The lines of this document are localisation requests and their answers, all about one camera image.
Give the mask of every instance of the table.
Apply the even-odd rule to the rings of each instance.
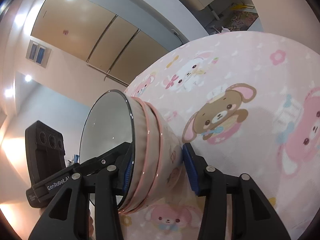
[[[320,207],[319,66],[293,40],[230,32],[171,51],[126,93],[153,104],[209,165],[250,174],[296,240]],[[203,205],[184,175],[166,198],[121,216],[124,236],[197,239]]]

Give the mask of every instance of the bowl rim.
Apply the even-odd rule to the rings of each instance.
[[[164,143],[163,127],[162,127],[162,124],[161,124],[161,122],[160,122],[160,120],[158,118],[159,113],[157,112],[156,108],[152,104],[150,104],[149,102],[145,102],[145,103],[146,103],[146,105],[148,107],[150,107],[151,111],[154,113],[154,115],[156,117],[156,120],[157,120],[157,123],[158,123],[159,136],[160,136],[159,161],[158,161],[158,166],[157,166],[157,171],[156,171],[156,177],[152,182],[151,188],[150,188],[146,198],[135,209],[129,211],[127,214],[131,214],[131,213],[139,211],[145,205],[147,200],[150,198],[150,196],[149,196],[150,193],[154,194],[155,188],[157,187],[156,186],[157,185],[157,183],[156,183],[157,179],[156,178],[157,178],[157,175],[159,174],[159,171],[161,171],[160,167],[161,167],[161,164],[162,164],[162,155],[163,155],[162,151],[163,151],[163,143]]]
[[[147,123],[146,117],[143,112],[142,106],[136,102],[132,97],[125,95],[132,109],[132,118],[135,127],[135,157],[134,157],[134,167],[132,172],[131,184],[128,190],[128,194],[123,204],[119,207],[118,213],[123,214],[124,208],[130,202],[134,195],[136,187],[140,181],[140,176],[142,174],[142,169],[145,160],[145,153],[147,148]]]
[[[85,123],[84,123],[84,126],[83,126],[83,129],[82,129],[82,134],[81,134],[81,139],[80,139],[80,147],[79,147],[79,162],[80,162],[80,158],[81,158],[81,155],[80,155],[80,151],[81,151],[81,142],[82,142],[82,137],[83,137],[83,132],[84,132],[84,128],[85,128],[85,125],[87,123],[87,120],[90,116],[90,113],[92,112],[92,109],[94,108],[94,106],[96,105],[96,103],[103,97],[105,96],[106,94],[110,93],[110,92],[115,92],[115,93],[118,93],[120,96],[122,96],[122,98],[124,99],[125,103],[127,104],[127,108],[129,110],[129,113],[131,115],[131,118],[130,118],[130,122],[131,122],[131,130],[132,130],[132,155],[131,155],[131,158],[135,158],[135,131],[134,131],[134,122],[133,122],[133,114],[132,114],[132,109],[130,107],[130,104],[129,104],[129,101],[126,97],[126,95],[121,92],[120,90],[117,90],[117,89],[112,89],[112,90],[108,90],[107,92],[103,93],[97,100],[96,102],[93,104],[93,106],[91,107],[90,111],[89,111],[89,114],[87,116],[87,118],[85,119]],[[126,189],[126,191],[124,192],[124,195],[121,199],[121,201],[119,202],[119,204],[117,204],[118,208],[123,204],[124,200],[126,199],[127,197],[127,194],[128,194],[128,191],[129,191],[129,188],[130,188],[130,184],[131,184],[131,180],[132,180],[132,174],[133,174],[133,169],[134,169],[134,165],[132,165],[132,169],[131,169],[131,174],[130,174],[130,181],[129,181],[129,185]]]
[[[144,164],[143,164],[143,169],[142,169],[142,174],[144,174],[144,172],[146,171],[148,165],[149,165],[149,162],[148,160],[150,159],[150,117],[147,113],[147,107],[149,107],[143,100],[141,100],[140,98],[138,97],[131,97],[132,99],[134,99],[137,103],[139,103],[143,109],[143,112],[145,114],[145,117],[146,117],[146,123],[147,123],[147,147],[146,147],[146,153],[145,153],[145,161],[144,161]],[[153,177],[155,178],[156,177],[156,172],[157,172],[157,169],[158,169],[158,163],[159,163],[159,156],[160,156],[160,138],[159,138],[159,154],[158,154],[158,157],[157,157],[157,168],[156,168],[156,171],[155,171],[155,174],[153,175]],[[130,205],[132,205],[133,203],[131,202],[133,200],[133,197],[136,196],[136,192],[138,192],[139,189],[141,189],[141,187],[145,187],[146,185],[144,185],[144,179],[146,177],[146,174],[144,175],[141,175],[140,177],[140,180],[139,180],[139,183],[137,185],[137,188],[136,188],[136,191],[134,192],[130,202],[128,203],[128,205],[126,207],[124,207],[125,211],[124,211],[124,214],[129,214],[131,210],[135,210],[140,204],[141,202],[148,196],[148,193],[149,193],[149,190],[151,189],[152,187],[152,184],[153,184],[153,180],[150,184],[150,187],[147,191],[147,194],[144,196],[143,200],[140,201],[134,208],[130,209]]]

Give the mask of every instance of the cartoon bear print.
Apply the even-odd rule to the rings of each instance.
[[[320,87],[308,93],[298,123],[289,122],[280,137],[285,137],[278,152],[282,170],[284,175],[293,177],[301,164],[310,161],[320,149]]]
[[[136,87],[134,92],[131,94],[132,97],[141,97],[141,95],[145,92],[146,88],[155,80],[156,73],[152,72],[147,75],[142,82]]]
[[[173,76],[167,76],[162,82],[165,89],[174,90],[177,92],[190,92],[195,86],[201,86],[203,80],[201,76],[205,74],[205,61],[209,60],[212,52],[202,52],[186,62]],[[209,64],[215,64],[217,58],[215,57]]]
[[[200,227],[201,216],[198,213],[195,208],[189,206],[159,204],[148,209],[145,220],[158,228],[158,239],[182,240],[182,229]]]
[[[256,94],[254,87],[244,83],[228,87],[193,114],[183,130],[182,142],[191,142],[197,135],[210,144],[225,141],[248,117],[246,109],[239,109],[241,104],[250,102]]]

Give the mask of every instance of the rug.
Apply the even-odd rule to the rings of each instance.
[[[234,10],[224,21],[223,27],[230,31],[246,31],[258,18],[257,13]]]

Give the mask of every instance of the floor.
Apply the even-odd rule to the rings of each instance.
[[[240,9],[239,11],[247,11],[247,12],[257,13],[257,10],[255,8],[254,9],[245,8],[245,9]],[[223,17],[221,17],[219,21],[214,19],[212,22],[210,22],[205,27],[205,30],[210,35],[216,34],[217,31],[213,27],[215,27],[216,29],[221,28],[222,22],[224,21],[224,19],[226,19],[230,15],[231,12],[232,11],[230,10],[230,8],[226,9],[225,11],[223,11],[222,12]],[[254,31],[254,32],[263,32],[264,31],[259,17],[249,27],[248,31]]]

